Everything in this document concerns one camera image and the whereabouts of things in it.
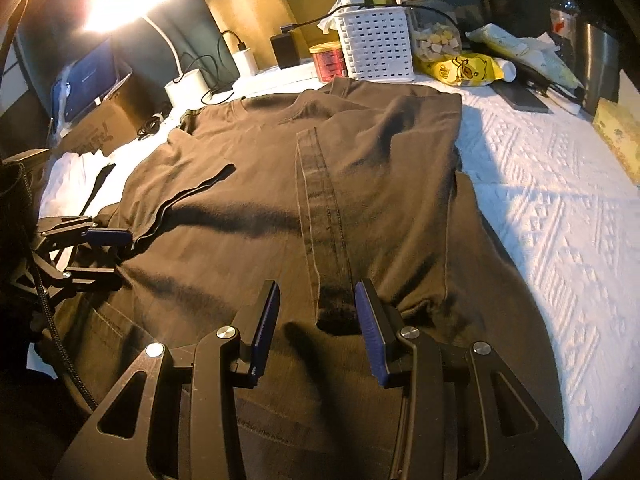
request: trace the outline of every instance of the bed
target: bed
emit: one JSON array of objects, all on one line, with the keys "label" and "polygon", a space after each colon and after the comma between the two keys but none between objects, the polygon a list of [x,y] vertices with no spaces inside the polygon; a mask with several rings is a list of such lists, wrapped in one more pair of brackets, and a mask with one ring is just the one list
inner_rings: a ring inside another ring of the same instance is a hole
[{"label": "bed", "polygon": [[[545,320],[561,378],[564,440],[589,478],[640,405],[639,191],[590,123],[551,102],[549,114],[516,112],[490,88],[455,89],[426,76],[415,83],[462,94],[463,170]],[[260,94],[320,86],[313,79]],[[119,202],[128,175],[165,142],[179,113],[109,157],[65,154],[52,168],[40,216],[79,214],[111,163],[86,214]]]}]

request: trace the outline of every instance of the glass jar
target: glass jar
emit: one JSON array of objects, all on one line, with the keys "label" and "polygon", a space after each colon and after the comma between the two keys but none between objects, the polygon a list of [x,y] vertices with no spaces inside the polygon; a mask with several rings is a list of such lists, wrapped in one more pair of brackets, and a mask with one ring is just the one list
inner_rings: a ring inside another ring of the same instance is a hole
[{"label": "glass jar", "polygon": [[462,54],[456,13],[447,0],[401,0],[401,3],[440,11],[407,8],[414,56],[424,62],[437,62]]}]

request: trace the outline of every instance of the white basket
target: white basket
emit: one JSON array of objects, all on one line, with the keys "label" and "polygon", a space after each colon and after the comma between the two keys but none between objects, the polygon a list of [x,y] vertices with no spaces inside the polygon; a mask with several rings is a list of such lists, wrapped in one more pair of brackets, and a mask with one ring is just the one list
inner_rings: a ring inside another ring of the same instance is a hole
[{"label": "white basket", "polygon": [[413,81],[414,64],[402,7],[349,10],[334,17],[349,77]]}]

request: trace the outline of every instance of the white power strip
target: white power strip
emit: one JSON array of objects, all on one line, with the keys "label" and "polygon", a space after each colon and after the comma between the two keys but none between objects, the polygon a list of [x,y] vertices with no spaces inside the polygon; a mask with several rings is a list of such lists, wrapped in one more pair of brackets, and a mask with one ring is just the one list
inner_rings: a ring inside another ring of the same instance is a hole
[{"label": "white power strip", "polygon": [[261,70],[254,76],[241,76],[233,84],[233,88],[236,96],[251,97],[266,94],[273,88],[278,88],[280,91],[280,88],[284,85],[317,78],[318,75],[313,61],[311,59],[303,59],[300,65],[284,70],[277,66],[272,66]]}]

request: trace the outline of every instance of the yellow snack bag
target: yellow snack bag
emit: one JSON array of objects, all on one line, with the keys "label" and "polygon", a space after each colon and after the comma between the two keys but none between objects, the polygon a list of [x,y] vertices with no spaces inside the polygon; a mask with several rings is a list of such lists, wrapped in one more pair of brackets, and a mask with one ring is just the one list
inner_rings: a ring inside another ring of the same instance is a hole
[{"label": "yellow snack bag", "polygon": [[504,79],[504,72],[494,58],[467,52],[437,62],[414,58],[416,66],[427,75],[451,86],[485,86],[496,79]]}]

